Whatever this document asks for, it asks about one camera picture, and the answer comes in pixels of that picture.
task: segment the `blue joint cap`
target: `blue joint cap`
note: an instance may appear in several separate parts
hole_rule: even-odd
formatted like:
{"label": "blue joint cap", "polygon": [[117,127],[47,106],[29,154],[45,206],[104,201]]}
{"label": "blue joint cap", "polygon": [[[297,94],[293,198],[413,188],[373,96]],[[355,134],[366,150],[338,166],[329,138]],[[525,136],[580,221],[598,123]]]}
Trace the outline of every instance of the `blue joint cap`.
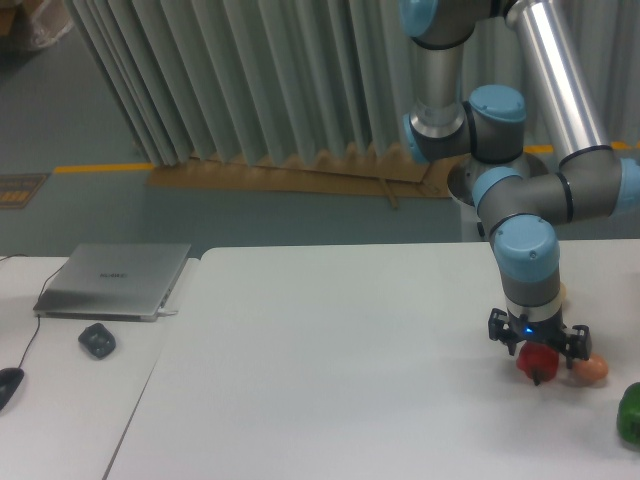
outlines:
{"label": "blue joint cap", "polygon": [[402,29],[410,37],[427,33],[438,10],[438,0],[400,0]]}
{"label": "blue joint cap", "polygon": [[640,165],[632,158],[623,158],[620,162],[622,181],[612,215],[626,213],[640,205]]}
{"label": "blue joint cap", "polygon": [[408,114],[402,117],[402,125],[404,125],[404,133],[407,136],[407,144],[409,145],[409,151],[413,159],[417,163],[429,163],[429,160],[425,158],[420,147],[418,147],[416,137],[413,135],[413,130],[411,130],[411,119]]}
{"label": "blue joint cap", "polygon": [[496,232],[493,253],[503,274],[525,283],[549,278],[560,262],[555,230],[535,215],[518,215],[504,222]]}
{"label": "blue joint cap", "polygon": [[478,177],[476,183],[473,185],[473,190],[471,191],[471,196],[473,197],[473,204],[476,206],[476,212],[480,208],[480,202],[482,201],[482,197],[491,190],[496,183],[504,180],[509,177],[520,177],[522,175],[518,173],[517,170],[509,167],[495,167],[491,170],[487,170],[482,175]]}
{"label": "blue joint cap", "polygon": [[527,118],[524,97],[505,85],[485,85],[476,88],[469,97],[471,107],[492,120],[520,123]]}

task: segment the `laptop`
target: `laptop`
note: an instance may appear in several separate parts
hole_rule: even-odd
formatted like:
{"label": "laptop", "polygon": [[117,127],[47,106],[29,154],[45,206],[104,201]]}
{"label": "laptop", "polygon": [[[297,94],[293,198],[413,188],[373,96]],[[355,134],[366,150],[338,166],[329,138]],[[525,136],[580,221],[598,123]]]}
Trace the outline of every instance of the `laptop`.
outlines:
{"label": "laptop", "polygon": [[45,317],[153,321],[187,261],[187,244],[80,244],[44,291]]}

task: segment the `yellow floor stripe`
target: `yellow floor stripe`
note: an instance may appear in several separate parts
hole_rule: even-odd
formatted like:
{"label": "yellow floor stripe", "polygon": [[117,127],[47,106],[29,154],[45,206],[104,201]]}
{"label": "yellow floor stripe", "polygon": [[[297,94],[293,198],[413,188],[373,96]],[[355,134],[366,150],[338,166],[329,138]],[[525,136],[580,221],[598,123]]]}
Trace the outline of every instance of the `yellow floor stripe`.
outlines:
{"label": "yellow floor stripe", "polygon": [[114,163],[107,165],[71,165],[56,167],[53,173],[94,173],[94,172],[131,172],[135,170],[153,170],[150,163]]}
{"label": "yellow floor stripe", "polygon": [[[624,142],[611,142],[614,150],[633,150],[640,148],[640,142],[635,147]],[[552,145],[527,145],[524,147],[527,153],[553,153]],[[66,167],[56,167],[53,173],[96,173],[96,172],[131,172],[137,170],[153,170],[150,163],[113,163],[106,165],[70,165]]]}
{"label": "yellow floor stripe", "polygon": [[524,147],[526,153],[553,153],[551,145],[527,145]]}

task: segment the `gray floor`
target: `gray floor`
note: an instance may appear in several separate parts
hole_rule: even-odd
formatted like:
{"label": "gray floor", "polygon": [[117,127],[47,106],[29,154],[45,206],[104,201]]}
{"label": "gray floor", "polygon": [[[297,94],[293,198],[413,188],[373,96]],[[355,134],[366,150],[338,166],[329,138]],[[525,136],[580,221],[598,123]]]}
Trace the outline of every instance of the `gray floor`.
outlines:
{"label": "gray floor", "polygon": [[[76,32],[31,57],[0,56],[0,174],[142,161]],[[154,188],[148,172],[52,175],[0,211],[0,254],[68,255],[80,242],[219,246],[457,242],[449,200]],[[561,227],[563,239],[640,237],[640,215]]]}

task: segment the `computer mouse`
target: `computer mouse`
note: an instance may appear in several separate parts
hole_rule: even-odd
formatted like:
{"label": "computer mouse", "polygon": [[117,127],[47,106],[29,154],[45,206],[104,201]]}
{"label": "computer mouse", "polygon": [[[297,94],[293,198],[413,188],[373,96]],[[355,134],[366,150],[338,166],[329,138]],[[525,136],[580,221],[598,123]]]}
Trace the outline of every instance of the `computer mouse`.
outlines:
{"label": "computer mouse", "polygon": [[85,328],[78,341],[98,359],[106,357],[116,348],[115,337],[101,323],[94,323]]}
{"label": "computer mouse", "polygon": [[21,368],[3,368],[0,370],[0,410],[9,403],[23,378],[24,370]]}

